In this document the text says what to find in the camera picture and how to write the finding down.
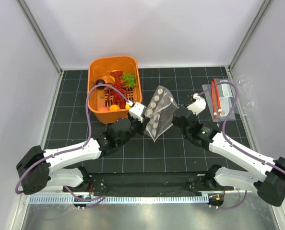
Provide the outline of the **red toy lobster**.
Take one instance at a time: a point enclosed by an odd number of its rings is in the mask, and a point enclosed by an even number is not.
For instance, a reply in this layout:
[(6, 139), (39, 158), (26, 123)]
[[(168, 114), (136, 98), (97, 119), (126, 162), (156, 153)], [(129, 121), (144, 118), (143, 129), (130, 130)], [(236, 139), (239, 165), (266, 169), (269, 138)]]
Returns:
[(126, 108), (126, 100), (128, 99), (127, 89), (129, 89), (129, 86), (126, 85), (128, 82), (121, 81), (123, 73), (121, 70), (110, 72), (110, 77), (114, 79), (114, 83), (108, 83), (108, 85), (114, 87), (116, 90), (112, 89), (109, 91), (109, 87), (105, 88), (107, 103), (110, 103), (110, 105), (118, 105), (120, 109)]

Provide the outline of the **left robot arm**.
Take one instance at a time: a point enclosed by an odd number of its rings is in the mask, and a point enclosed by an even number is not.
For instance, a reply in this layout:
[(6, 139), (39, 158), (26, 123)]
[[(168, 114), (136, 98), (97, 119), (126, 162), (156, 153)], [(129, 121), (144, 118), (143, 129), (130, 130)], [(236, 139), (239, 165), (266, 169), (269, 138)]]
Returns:
[(90, 179), (84, 169), (67, 172), (68, 166), (82, 161), (96, 160), (118, 151), (136, 134), (142, 134), (150, 119), (144, 115), (119, 118), (102, 133), (93, 134), (86, 141), (59, 149), (32, 147), (16, 165), (19, 181), (17, 194), (32, 195), (49, 186), (69, 186), (85, 192)]

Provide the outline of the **clear dotted zip bag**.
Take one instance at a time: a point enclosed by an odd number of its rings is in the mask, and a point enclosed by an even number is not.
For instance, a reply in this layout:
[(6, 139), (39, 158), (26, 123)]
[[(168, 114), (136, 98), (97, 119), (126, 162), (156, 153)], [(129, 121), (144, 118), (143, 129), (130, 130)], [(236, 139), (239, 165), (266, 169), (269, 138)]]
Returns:
[(150, 119), (144, 133), (156, 142), (164, 132), (173, 126), (173, 113), (177, 109), (178, 105), (170, 90), (159, 85), (144, 113)]

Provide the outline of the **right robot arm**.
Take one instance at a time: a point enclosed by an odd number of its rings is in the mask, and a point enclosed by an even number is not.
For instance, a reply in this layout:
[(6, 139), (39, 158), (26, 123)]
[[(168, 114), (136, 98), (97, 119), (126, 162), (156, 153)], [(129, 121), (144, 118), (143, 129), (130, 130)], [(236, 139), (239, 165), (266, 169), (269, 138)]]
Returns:
[(266, 203), (279, 207), (285, 200), (285, 158), (273, 159), (234, 141), (218, 128), (201, 124), (186, 107), (173, 113), (173, 125), (196, 147), (221, 155), (242, 168), (241, 171), (214, 164), (199, 179), (211, 190), (233, 187), (255, 192)]

